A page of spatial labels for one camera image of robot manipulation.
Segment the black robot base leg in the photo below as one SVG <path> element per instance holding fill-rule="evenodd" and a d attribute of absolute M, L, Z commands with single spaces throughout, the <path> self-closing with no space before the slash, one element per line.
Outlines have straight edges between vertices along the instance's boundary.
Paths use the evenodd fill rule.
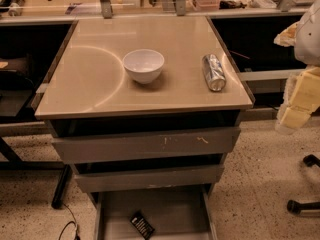
<path fill-rule="evenodd" d="M 300 203 L 294 200 L 287 202 L 287 211 L 296 216 L 319 217 L 320 202 Z"/>

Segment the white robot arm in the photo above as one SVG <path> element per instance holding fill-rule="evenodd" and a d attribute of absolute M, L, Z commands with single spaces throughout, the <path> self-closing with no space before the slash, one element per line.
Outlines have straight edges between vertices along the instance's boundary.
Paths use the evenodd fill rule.
<path fill-rule="evenodd" d="M 293 134 L 320 107 L 320 0 L 298 22 L 278 34 L 274 43 L 293 46 L 295 58 L 306 65 L 302 72 L 287 79 L 277 113 L 275 129 L 281 134 Z"/>

